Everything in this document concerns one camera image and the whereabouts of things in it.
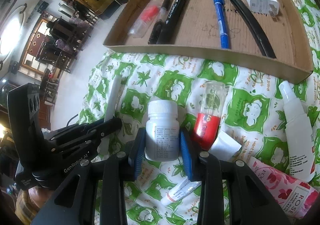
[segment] black cable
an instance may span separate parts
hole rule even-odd
[[[67,126],[69,126],[69,123],[71,122],[71,120],[73,120],[75,117],[77,117],[79,114],[77,114],[77,115],[74,115],[71,119],[69,119],[69,121],[67,122]]]
[[[275,52],[267,38],[265,32],[261,28],[259,22],[253,16],[251,11],[246,7],[242,0],[230,0],[232,5],[239,12],[240,16],[248,26],[254,40],[256,41],[262,55],[266,57],[276,58]]]

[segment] cardboard tray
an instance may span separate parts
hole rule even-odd
[[[129,0],[103,44],[120,53],[169,54],[236,64],[295,84],[313,71],[308,38],[292,0],[278,0],[280,9],[276,18],[254,13],[277,59],[262,56],[248,27],[229,0],[225,0],[225,19],[231,49],[220,48],[213,0],[187,0],[170,45],[148,45],[153,24],[143,38],[128,36],[129,29],[150,1]]]

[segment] white bottle cap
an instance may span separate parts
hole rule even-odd
[[[220,131],[208,152],[219,160],[231,162],[233,155],[236,154],[240,148],[241,145],[237,141],[224,131]]]
[[[169,204],[174,203],[172,200],[168,198],[167,194],[160,200],[160,202],[164,206],[168,206]]]
[[[279,90],[282,95],[282,99],[283,99],[284,104],[286,104],[289,101],[291,101],[292,99],[296,98],[296,95],[292,91],[288,81],[283,81],[282,83],[280,83]]]
[[[172,114],[172,117],[178,117],[178,106],[174,101],[157,100],[149,102],[148,115],[151,114]]]

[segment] spray nozzle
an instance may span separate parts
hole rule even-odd
[[[296,95],[292,91],[288,81],[283,81],[282,83],[280,83],[279,90],[282,95],[282,99],[283,99],[284,104],[286,104],[289,101],[291,101],[292,99],[296,98]]]

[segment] white spray bottle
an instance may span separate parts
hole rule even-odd
[[[309,182],[315,175],[314,142],[310,120],[303,110],[300,99],[296,97],[287,81],[280,83],[279,90],[287,120],[285,134],[289,150],[290,175]]]

